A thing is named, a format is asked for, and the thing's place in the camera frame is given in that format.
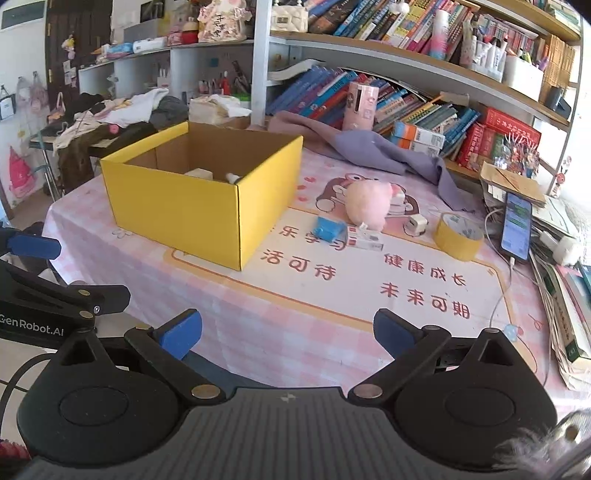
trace white storage box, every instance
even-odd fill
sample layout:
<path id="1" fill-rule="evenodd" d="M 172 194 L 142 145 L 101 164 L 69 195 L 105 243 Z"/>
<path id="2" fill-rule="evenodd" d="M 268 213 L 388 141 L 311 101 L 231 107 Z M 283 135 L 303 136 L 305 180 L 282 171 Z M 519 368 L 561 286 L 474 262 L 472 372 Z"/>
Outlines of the white storage box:
<path id="1" fill-rule="evenodd" d="M 540 99 L 544 72 L 513 55 L 507 55 L 503 83 L 527 95 L 536 102 Z"/>

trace gray cloth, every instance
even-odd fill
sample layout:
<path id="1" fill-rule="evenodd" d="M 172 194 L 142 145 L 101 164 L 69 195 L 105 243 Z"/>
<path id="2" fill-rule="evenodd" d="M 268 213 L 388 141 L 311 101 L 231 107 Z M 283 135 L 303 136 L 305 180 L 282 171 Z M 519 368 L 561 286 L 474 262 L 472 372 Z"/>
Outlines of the gray cloth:
<path id="1" fill-rule="evenodd" d="M 176 97 L 167 95 L 152 112 L 150 123 L 156 130 L 164 130 L 189 119 L 189 107 Z"/>
<path id="2" fill-rule="evenodd" d="M 375 168 L 397 175 L 404 175 L 408 171 L 416 173 L 437 185 L 439 196 L 452 210 L 476 210 L 473 198 L 466 198 L 465 193 L 457 188 L 442 158 L 400 148 L 376 132 L 341 132 L 291 112 L 277 113 L 271 118 L 268 130 L 301 135 L 306 148 L 359 167 Z"/>

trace red book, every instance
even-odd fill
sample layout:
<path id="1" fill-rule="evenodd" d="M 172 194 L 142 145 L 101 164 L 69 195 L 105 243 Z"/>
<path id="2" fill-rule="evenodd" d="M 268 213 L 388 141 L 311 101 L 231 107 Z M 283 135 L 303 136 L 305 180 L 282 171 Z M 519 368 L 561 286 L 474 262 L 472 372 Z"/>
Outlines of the red book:
<path id="1" fill-rule="evenodd" d="M 368 76 L 364 73 L 360 73 L 354 82 L 357 83 L 366 83 L 368 81 Z M 343 85 L 341 90 L 336 92 L 332 97 L 330 97 L 327 101 L 325 101 L 321 106 L 319 106 L 314 112 L 309 116 L 312 120 L 318 120 L 322 115 L 328 112 L 331 108 L 335 107 L 343 100 L 347 98 L 347 94 L 349 93 L 349 84 Z"/>
<path id="2" fill-rule="evenodd" d="M 499 133 L 525 137 L 532 141 L 536 147 L 540 144 L 542 138 L 542 134 L 535 128 L 491 107 L 486 108 L 480 121 Z"/>
<path id="3" fill-rule="evenodd" d="M 468 130 L 468 134 L 464 143 L 462 144 L 462 148 L 460 153 L 457 156 L 457 163 L 462 167 L 467 167 L 470 156 L 472 154 L 478 154 L 480 150 L 480 146 L 482 145 L 482 138 L 484 136 L 484 125 L 475 123 L 470 127 Z"/>
<path id="4" fill-rule="evenodd" d="M 490 158 L 493 147 L 495 146 L 495 131 L 492 128 L 485 128 L 482 134 L 482 142 L 478 154 Z"/>

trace cartoon bear print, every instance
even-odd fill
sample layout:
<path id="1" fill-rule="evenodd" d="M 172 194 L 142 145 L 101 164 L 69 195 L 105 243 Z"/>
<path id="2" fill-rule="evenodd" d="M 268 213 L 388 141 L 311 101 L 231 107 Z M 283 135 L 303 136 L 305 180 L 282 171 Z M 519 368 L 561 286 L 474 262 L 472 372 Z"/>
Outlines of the cartoon bear print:
<path id="1" fill-rule="evenodd" d="M 316 199 L 316 208 L 321 212 L 331 213 L 337 205 L 342 205 L 344 207 L 347 188 L 353 182 L 361 180 L 379 179 L 368 179 L 356 173 L 348 173 L 345 175 L 345 178 L 339 177 L 332 179 L 326 184 L 324 191 Z M 406 189 L 400 185 L 398 186 L 406 194 Z M 415 215 L 416 213 L 419 213 L 417 201 L 410 195 L 406 195 L 403 205 L 396 205 L 395 203 L 390 205 L 390 211 L 388 212 L 387 218 Z"/>

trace phone screen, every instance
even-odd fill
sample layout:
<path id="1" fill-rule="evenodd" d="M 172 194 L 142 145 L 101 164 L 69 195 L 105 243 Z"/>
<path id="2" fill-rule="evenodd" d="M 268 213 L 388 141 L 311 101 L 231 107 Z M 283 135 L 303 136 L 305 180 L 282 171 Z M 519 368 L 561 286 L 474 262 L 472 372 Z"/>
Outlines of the phone screen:
<path id="1" fill-rule="evenodd" d="M 531 203 L 507 192 L 501 248 L 526 261 L 530 251 Z"/>

